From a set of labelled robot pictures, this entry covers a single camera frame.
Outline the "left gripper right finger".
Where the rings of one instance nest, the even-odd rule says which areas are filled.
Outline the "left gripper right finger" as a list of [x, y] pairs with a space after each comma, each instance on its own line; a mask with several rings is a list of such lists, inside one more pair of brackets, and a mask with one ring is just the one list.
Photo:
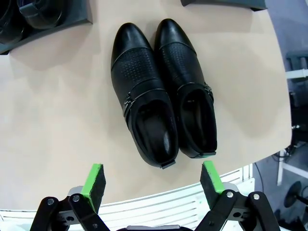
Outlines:
[[234, 184], [226, 188], [212, 161], [204, 161], [200, 176], [209, 212], [197, 231], [221, 231], [227, 221], [237, 221], [243, 231], [279, 231], [280, 226], [263, 192], [248, 196], [237, 191]]

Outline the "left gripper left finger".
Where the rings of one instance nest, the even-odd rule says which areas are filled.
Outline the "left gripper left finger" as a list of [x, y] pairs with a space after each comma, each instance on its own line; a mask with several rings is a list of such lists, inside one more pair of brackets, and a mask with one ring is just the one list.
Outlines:
[[107, 226], [98, 215], [106, 180], [102, 164], [93, 164], [80, 193], [63, 200], [45, 197], [40, 202], [31, 225], [32, 231], [67, 231], [79, 224], [84, 231], [105, 231]]

